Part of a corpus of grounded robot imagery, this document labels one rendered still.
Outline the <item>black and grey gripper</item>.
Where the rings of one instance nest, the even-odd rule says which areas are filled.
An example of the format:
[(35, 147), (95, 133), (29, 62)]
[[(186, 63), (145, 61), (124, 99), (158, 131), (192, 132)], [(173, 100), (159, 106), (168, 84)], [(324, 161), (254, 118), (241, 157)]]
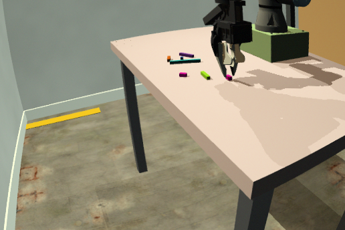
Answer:
[[(232, 76), (234, 76), (238, 63), (245, 62), (245, 56), (240, 50), (240, 45), (253, 41), (252, 23), (243, 20), (243, 6), (245, 6), (245, 1), (215, 0), (215, 2), (222, 4), (223, 14), (219, 16), (213, 24), (213, 31), (211, 31), (211, 47), (221, 72), (226, 78), (227, 69), (225, 65), (230, 65)], [(222, 43), (222, 41), (226, 42)], [(229, 55), (227, 43), (229, 43), (231, 55)]]

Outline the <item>purple rod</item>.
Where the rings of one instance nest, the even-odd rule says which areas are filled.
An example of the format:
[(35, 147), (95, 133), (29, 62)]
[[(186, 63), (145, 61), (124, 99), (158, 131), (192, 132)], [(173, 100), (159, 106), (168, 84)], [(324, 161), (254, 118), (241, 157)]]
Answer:
[(189, 53), (179, 53), (180, 56), (185, 56), (185, 57), (188, 57), (188, 58), (193, 58), (194, 57), (194, 54), (189, 54)]

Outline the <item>lime green rod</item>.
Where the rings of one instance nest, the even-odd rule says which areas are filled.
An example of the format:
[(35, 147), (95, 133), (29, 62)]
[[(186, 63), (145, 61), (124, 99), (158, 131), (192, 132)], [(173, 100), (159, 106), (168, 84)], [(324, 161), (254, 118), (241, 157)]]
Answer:
[(202, 75), (206, 80), (210, 80), (210, 79), (211, 79), (210, 75), (207, 74), (207, 73), (204, 72), (204, 71), (201, 71), (201, 75)]

